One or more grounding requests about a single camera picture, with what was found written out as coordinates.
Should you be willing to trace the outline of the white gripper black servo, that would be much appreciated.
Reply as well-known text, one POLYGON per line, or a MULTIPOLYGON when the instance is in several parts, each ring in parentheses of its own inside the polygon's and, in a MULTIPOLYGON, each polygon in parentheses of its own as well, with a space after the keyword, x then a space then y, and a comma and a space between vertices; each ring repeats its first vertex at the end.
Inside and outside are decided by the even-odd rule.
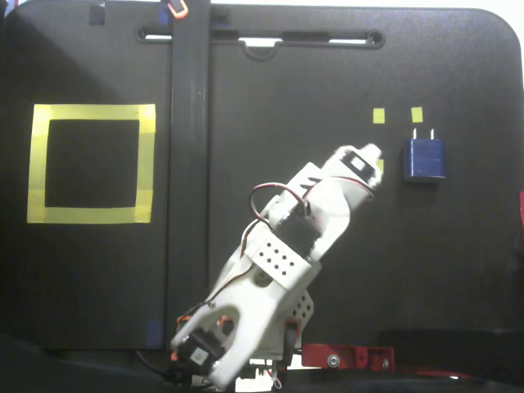
POLYGON ((378 166, 381 157, 382 150, 372 143, 360 149, 342 146, 327 160, 327 172, 356 179, 374 190, 382 182, 382 170, 378 166))

